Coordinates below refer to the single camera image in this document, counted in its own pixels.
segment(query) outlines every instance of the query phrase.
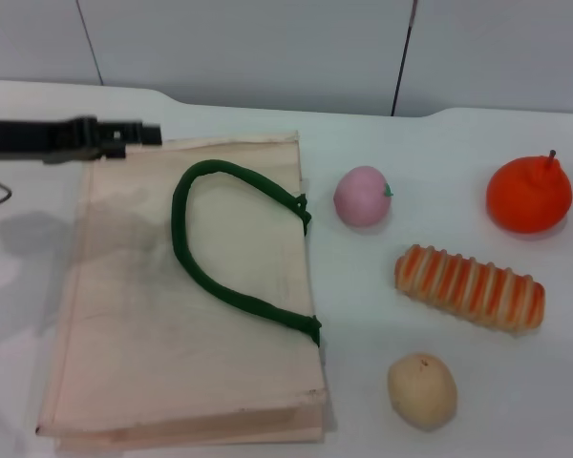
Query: white wall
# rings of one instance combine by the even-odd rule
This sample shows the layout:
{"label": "white wall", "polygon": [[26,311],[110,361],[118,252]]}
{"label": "white wall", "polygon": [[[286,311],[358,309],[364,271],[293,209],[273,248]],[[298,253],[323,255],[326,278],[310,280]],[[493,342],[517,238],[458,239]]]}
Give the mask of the white wall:
{"label": "white wall", "polygon": [[80,0],[104,82],[180,101],[389,115],[411,0]]}
{"label": "white wall", "polygon": [[99,83],[75,0],[0,0],[0,79]]}
{"label": "white wall", "polygon": [[573,0],[420,0],[397,115],[573,112]]}

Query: potato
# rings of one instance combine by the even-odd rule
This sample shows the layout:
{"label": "potato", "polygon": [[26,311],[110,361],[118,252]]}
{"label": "potato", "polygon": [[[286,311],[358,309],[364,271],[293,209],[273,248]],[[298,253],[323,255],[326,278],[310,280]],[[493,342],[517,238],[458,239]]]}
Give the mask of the potato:
{"label": "potato", "polygon": [[448,366],[433,355],[414,353],[389,369],[394,410],[427,431],[445,425],[456,413],[456,384]]}

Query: toy orange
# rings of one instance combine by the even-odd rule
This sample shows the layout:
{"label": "toy orange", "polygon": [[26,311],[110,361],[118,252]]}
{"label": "toy orange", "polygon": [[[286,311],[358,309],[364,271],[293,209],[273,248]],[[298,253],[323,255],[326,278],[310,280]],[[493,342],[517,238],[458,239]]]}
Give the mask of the toy orange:
{"label": "toy orange", "polygon": [[520,157],[498,169],[486,189],[490,216],[505,229],[523,234],[549,229],[571,206],[571,183],[554,158]]}

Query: toy food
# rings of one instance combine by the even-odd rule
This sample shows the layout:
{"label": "toy food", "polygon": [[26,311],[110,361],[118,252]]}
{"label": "toy food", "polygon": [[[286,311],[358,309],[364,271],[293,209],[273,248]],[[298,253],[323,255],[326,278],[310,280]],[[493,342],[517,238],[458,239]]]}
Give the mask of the toy food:
{"label": "toy food", "polygon": [[333,195],[335,211],[350,226],[371,226],[389,213],[391,187],[373,167],[350,170],[340,180]]}
{"label": "toy food", "polygon": [[550,156],[521,157],[503,165],[486,190],[490,216],[513,232],[532,234],[561,221],[571,206],[571,183]]}
{"label": "toy food", "polygon": [[394,267],[396,288],[413,299],[502,331],[520,332],[543,321],[545,291],[530,275],[475,258],[413,245]]}
{"label": "toy food", "polygon": [[389,369],[389,397],[394,410],[424,430],[445,425],[456,413],[455,379],[439,358],[408,355]]}

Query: striped bread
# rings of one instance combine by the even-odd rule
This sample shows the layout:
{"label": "striped bread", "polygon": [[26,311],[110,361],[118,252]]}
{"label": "striped bread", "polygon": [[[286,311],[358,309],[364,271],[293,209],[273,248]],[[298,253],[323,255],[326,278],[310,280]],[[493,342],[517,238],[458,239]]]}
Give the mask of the striped bread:
{"label": "striped bread", "polygon": [[535,329],[543,321],[545,291],[530,275],[475,258],[413,245],[394,267],[396,288],[413,299],[502,331]]}

